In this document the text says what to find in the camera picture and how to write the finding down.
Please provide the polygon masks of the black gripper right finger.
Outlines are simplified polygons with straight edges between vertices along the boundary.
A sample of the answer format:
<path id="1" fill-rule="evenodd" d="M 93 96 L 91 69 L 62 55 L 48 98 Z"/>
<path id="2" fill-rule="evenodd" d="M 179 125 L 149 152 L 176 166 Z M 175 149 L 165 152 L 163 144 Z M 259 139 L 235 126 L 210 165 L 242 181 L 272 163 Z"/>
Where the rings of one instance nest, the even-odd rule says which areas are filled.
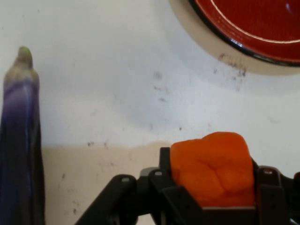
<path id="1" fill-rule="evenodd" d="M 284 176 L 272 166 L 255 161 L 255 212 L 253 225 L 298 225 L 300 223 L 300 173 Z"/>

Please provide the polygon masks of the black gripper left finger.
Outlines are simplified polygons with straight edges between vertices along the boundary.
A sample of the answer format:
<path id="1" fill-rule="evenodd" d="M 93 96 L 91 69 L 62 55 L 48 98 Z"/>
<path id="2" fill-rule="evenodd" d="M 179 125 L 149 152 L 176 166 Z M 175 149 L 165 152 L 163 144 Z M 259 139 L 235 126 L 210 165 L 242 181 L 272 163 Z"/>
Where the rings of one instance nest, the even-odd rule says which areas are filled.
<path id="1" fill-rule="evenodd" d="M 157 225 L 203 225 L 202 208 L 171 174 L 171 151 L 162 147 L 158 167 L 143 169 L 138 179 L 114 176 L 77 224 L 135 225 L 139 216 L 150 214 Z"/>

